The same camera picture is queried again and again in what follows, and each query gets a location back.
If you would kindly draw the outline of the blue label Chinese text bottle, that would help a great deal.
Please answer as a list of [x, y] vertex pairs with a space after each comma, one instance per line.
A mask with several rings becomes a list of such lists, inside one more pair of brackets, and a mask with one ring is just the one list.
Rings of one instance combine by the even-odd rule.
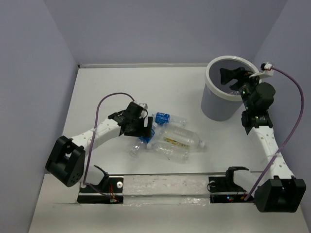
[[154, 137], [157, 127], [158, 124], [153, 122], [151, 129], [151, 137], [139, 137], [137, 141], [133, 144], [133, 146], [130, 148], [130, 155], [137, 156], [143, 149], [147, 147], [147, 144]]

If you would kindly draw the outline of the blue label bottle sideways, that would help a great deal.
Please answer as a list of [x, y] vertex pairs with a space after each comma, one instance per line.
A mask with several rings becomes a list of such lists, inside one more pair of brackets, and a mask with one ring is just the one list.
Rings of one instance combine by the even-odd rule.
[[187, 123], [187, 120], [183, 117], [162, 112], [153, 113], [151, 116], [153, 117], [153, 121], [161, 126], [167, 123], [178, 127], [185, 127]]

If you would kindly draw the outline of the clear unlabelled plastic bottle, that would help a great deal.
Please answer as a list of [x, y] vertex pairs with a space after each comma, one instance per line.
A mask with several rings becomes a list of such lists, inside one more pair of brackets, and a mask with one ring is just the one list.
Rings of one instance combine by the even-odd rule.
[[233, 90], [233, 91], [229, 92], [228, 95], [230, 95], [230, 96], [240, 96], [241, 94], [240, 94], [239, 91]]

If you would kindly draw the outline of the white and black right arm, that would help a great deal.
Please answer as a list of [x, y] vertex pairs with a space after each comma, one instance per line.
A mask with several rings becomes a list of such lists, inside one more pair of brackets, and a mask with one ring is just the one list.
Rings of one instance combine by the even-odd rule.
[[286, 165], [281, 154], [284, 146], [278, 146], [275, 140], [268, 113], [276, 91], [272, 85], [262, 82], [261, 79], [271, 77], [276, 68], [266, 63], [261, 69], [260, 73], [243, 67], [220, 69], [222, 85], [236, 80], [230, 89], [239, 92], [244, 103], [242, 125], [266, 162], [259, 177], [253, 176], [245, 168], [230, 167], [226, 172], [228, 175], [224, 177], [224, 185], [228, 190], [242, 188], [245, 192], [242, 200], [252, 200], [262, 213], [294, 213], [306, 191], [306, 184], [303, 179], [296, 178]]

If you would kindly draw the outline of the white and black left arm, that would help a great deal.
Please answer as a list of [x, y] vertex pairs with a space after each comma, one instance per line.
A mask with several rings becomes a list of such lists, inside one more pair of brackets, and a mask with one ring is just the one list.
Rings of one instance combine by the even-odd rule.
[[102, 192], [109, 175], [97, 165], [91, 165], [91, 153], [103, 143], [121, 135], [151, 137], [153, 118], [148, 116], [146, 103], [132, 101], [125, 110], [112, 113], [95, 127], [68, 138], [59, 137], [48, 157], [45, 169], [67, 187], [79, 183]]

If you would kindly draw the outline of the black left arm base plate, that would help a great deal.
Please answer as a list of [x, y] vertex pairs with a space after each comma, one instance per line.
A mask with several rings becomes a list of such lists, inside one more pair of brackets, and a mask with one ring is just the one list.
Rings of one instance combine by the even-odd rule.
[[110, 176], [104, 187], [87, 185], [79, 188], [77, 202], [80, 204], [123, 204], [123, 176]]

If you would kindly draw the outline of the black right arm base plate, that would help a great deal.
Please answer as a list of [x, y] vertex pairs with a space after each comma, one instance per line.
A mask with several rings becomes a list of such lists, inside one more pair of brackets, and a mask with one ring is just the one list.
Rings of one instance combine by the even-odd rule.
[[254, 198], [245, 200], [247, 192], [225, 176], [211, 176], [208, 178], [207, 190], [210, 193], [211, 204], [253, 203]]

